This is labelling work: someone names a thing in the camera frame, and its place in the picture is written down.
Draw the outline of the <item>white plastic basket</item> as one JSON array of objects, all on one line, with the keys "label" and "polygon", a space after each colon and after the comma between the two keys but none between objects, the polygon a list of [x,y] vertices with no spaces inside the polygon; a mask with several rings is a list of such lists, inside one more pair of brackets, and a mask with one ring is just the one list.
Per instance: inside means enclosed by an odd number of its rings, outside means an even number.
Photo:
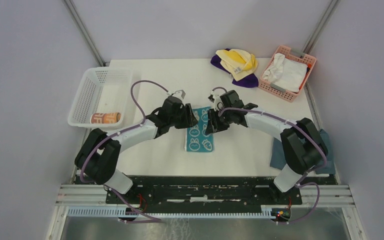
[{"label": "white plastic basket", "polygon": [[[78,86],[67,123],[72,127],[118,129],[122,126],[129,100],[133,71],[123,67],[87,69]],[[91,124],[94,113],[120,112],[121,119],[113,124]]]}]

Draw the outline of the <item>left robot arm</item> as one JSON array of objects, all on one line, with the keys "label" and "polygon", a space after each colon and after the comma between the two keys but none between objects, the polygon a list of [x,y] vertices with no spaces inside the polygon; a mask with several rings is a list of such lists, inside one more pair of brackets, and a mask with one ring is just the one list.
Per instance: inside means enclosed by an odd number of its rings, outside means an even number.
[{"label": "left robot arm", "polygon": [[175,96],[168,96],[161,107],[156,108],[144,119],[132,126],[112,134],[93,129],[80,148],[75,166],[81,171],[81,181],[89,177],[98,185],[105,185],[118,192],[118,197],[127,204],[134,202],[138,191],[134,182],[117,170],[120,154],[142,142],[166,134],[170,128],[187,129],[198,124],[191,104]]}]

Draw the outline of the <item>teal bunny pattern towel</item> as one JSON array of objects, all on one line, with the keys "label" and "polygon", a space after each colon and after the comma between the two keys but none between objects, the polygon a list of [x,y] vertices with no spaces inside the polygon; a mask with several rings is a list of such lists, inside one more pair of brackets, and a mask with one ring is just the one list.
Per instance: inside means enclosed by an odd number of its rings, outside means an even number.
[{"label": "teal bunny pattern towel", "polygon": [[191,153],[211,153],[215,149],[214,137],[212,134],[206,134],[208,126],[207,107],[194,108],[192,113],[198,121],[193,127],[186,130],[185,151]]}]

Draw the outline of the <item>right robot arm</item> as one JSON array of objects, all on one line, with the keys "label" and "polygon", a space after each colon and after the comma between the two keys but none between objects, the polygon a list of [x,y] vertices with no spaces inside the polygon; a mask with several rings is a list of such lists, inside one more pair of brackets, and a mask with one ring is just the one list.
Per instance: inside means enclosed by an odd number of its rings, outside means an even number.
[{"label": "right robot arm", "polygon": [[237,124],[264,132],[281,142],[285,166],[274,178],[269,199],[282,204],[289,190],[298,186],[312,171],[327,165],[328,148],[313,121],[309,118],[288,120],[265,111],[254,103],[244,104],[235,90],[217,94],[210,92],[212,108],[207,112],[206,134],[226,131]]}]

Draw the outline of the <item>cream rabbit text towel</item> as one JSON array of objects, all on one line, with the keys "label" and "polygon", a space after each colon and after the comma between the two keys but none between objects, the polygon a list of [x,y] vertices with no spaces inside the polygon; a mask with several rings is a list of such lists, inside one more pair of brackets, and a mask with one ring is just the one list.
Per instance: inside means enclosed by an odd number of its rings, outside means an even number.
[{"label": "cream rabbit text towel", "polygon": [[96,112],[91,115],[91,124],[116,124],[121,119],[120,112],[100,113]]}]

